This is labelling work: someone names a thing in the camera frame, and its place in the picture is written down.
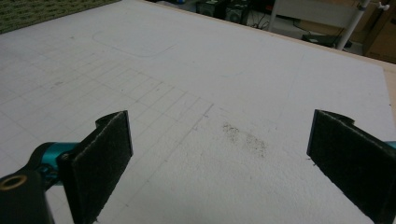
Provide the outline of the green woven basket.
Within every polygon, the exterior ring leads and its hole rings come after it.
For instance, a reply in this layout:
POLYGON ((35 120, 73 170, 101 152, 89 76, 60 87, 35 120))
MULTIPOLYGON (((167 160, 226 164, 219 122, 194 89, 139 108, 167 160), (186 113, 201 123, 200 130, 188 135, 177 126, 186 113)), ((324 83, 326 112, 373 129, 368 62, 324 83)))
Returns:
POLYGON ((0 0, 0 35, 120 0, 0 0))

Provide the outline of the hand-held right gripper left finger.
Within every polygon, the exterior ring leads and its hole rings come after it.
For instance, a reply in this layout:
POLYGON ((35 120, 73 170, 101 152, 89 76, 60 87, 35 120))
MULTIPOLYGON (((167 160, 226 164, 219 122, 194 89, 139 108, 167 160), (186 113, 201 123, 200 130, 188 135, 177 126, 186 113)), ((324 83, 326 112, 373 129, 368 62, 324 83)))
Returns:
POLYGON ((134 155, 126 110, 106 115, 72 150, 57 158, 75 224, 92 224, 134 155))

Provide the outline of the white desk frame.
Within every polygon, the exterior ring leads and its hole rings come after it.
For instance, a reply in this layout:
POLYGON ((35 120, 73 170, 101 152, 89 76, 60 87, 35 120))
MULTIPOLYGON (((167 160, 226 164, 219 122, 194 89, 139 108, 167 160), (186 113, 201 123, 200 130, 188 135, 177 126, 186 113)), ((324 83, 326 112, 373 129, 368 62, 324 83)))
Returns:
POLYGON ((358 0, 357 5, 342 6, 322 0, 275 0, 268 31, 273 31, 277 15, 340 27, 344 33, 336 48, 342 50, 370 2, 371 0, 358 0))

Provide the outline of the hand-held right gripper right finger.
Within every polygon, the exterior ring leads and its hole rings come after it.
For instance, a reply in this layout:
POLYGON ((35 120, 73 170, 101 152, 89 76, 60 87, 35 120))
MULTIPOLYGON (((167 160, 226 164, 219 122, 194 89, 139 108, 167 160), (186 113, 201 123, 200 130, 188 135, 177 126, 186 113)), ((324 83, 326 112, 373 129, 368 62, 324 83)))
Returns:
POLYGON ((354 120, 314 112, 307 155, 374 224, 396 219, 396 143, 383 142, 354 120))

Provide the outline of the black computer tower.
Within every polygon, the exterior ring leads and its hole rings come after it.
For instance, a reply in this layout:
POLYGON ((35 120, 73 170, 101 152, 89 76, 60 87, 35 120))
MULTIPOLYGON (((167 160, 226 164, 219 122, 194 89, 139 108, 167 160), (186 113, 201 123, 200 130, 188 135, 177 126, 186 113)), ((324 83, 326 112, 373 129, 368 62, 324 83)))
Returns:
POLYGON ((196 3, 196 12, 209 17, 222 19, 224 17, 226 0, 201 0, 196 3))
POLYGON ((248 5, 228 5, 225 20, 246 25, 248 22, 248 5))

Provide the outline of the white foam mat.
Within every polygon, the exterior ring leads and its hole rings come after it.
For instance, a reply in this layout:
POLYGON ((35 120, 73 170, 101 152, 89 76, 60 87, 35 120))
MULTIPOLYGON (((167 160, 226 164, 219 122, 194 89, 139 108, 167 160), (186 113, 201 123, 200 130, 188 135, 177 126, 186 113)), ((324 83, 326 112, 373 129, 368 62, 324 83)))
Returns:
POLYGON ((396 139, 378 64, 246 26, 125 0, 0 35, 0 177, 128 112, 98 224, 372 224, 306 154, 316 109, 396 139))

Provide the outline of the flat black device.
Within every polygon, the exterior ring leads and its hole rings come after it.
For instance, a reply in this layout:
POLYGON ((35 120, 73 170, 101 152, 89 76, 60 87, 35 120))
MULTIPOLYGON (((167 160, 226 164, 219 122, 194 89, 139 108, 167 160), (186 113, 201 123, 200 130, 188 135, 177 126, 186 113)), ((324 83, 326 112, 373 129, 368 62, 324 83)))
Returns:
POLYGON ((302 40, 328 48, 335 48, 341 40, 340 35, 302 35, 302 40))

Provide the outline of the cardboard box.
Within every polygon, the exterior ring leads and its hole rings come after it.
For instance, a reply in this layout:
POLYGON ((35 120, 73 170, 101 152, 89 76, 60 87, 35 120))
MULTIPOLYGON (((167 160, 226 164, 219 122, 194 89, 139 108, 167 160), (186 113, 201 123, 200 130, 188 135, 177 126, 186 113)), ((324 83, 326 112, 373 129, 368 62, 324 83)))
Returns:
POLYGON ((363 55, 396 64, 396 0, 388 0, 388 5, 363 43, 363 55))

